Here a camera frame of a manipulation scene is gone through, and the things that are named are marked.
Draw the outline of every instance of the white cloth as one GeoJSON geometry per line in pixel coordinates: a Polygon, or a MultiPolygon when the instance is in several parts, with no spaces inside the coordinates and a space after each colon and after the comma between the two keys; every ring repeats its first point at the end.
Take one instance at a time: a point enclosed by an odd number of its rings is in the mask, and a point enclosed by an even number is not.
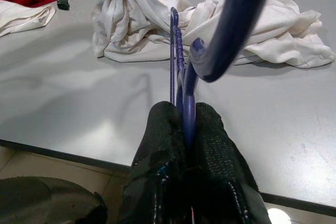
{"type": "MultiPolygon", "coordinates": [[[[197,37],[208,44],[224,3],[206,0],[193,7],[188,0],[101,0],[93,11],[95,54],[119,62],[168,59],[172,6],[180,15],[185,49],[197,37]],[[159,48],[166,54],[149,53],[159,48]]],[[[292,0],[266,0],[235,64],[266,60],[311,68],[332,62],[336,54],[317,35],[320,15],[313,10],[301,13],[292,0]]]]}
{"type": "Polygon", "coordinates": [[[51,5],[29,8],[0,1],[0,37],[46,26],[55,14],[51,5]]]}

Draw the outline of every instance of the black knit fabric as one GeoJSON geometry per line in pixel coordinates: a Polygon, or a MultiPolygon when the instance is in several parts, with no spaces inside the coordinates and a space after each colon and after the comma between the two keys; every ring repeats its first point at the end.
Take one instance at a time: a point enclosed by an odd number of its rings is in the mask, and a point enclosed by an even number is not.
{"type": "Polygon", "coordinates": [[[219,114],[196,105],[196,134],[185,154],[181,114],[168,102],[150,111],[124,189],[119,224],[270,224],[253,175],[219,114]]]}

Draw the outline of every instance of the blue plastic hanger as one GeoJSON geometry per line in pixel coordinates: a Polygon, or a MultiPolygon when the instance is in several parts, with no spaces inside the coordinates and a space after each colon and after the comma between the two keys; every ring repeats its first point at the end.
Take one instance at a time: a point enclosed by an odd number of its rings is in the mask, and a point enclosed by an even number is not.
{"type": "Polygon", "coordinates": [[[189,62],[185,66],[182,33],[178,12],[171,9],[170,25],[170,102],[178,107],[183,117],[184,141],[187,151],[195,136],[195,89],[198,78],[213,82],[220,78],[248,39],[260,15],[265,0],[226,0],[215,34],[205,47],[201,38],[190,46],[189,62]],[[177,94],[175,103],[175,53],[177,94]]]}

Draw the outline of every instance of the gray table surface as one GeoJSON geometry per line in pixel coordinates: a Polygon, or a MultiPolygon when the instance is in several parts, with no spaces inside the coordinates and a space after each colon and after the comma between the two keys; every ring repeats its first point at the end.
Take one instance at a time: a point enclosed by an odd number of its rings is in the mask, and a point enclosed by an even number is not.
{"type": "MultiPolygon", "coordinates": [[[[336,51],[336,0],[294,1],[322,13],[336,51]]],[[[151,106],[169,99],[169,62],[97,60],[96,2],[71,0],[47,27],[0,38],[0,139],[131,164],[151,106]]],[[[262,192],[335,207],[335,79],[336,64],[233,66],[196,95],[220,113],[262,192]]]]}

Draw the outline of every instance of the blue hanger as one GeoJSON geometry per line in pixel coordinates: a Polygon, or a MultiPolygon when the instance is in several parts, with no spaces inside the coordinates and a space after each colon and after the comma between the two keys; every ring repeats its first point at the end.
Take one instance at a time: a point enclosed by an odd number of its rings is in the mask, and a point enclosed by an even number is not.
{"type": "Polygon", "coordinates": [[[206,48],[198,38],[190,46],[189,62],[185,66],[182,33],[178,12],[171,8],[170,24],[170,102],[178,107],[183,117],[186,150],[195,136],[195,89],[198,78],[213,82],[220,78],[248,39],[260,15],[265,0],[226,0],[215,34],[206,48]],[[177,94],[175,102],[175,52],[177,94]]]}

